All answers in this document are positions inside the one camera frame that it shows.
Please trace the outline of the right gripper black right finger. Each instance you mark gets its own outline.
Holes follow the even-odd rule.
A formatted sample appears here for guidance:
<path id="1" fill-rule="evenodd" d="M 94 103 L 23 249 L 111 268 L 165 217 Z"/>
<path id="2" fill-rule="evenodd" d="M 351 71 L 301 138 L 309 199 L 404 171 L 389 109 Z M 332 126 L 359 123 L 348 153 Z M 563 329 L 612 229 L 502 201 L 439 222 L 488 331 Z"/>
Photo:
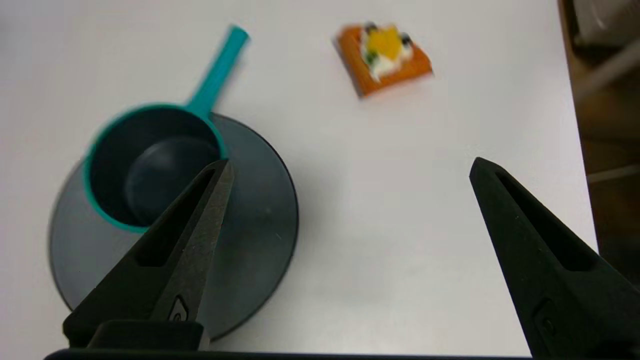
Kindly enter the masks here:
<path id="1" fill-rule="evenodd" d="M 639 290 L 503 167 L 469 177 L 531 356 L 637 360 Z"/>

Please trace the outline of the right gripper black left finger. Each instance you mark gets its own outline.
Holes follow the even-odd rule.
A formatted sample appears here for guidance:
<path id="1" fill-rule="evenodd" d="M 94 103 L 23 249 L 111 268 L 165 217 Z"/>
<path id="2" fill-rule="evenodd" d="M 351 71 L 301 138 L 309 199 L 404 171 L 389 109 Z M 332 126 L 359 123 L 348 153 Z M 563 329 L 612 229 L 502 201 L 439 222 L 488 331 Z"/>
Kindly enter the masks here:
<path id="1" fill-rule="evenodd" d="M 70 348 L 200 351 L 196 318 L 234 170 L 206 166 L 62 324 Z"/>

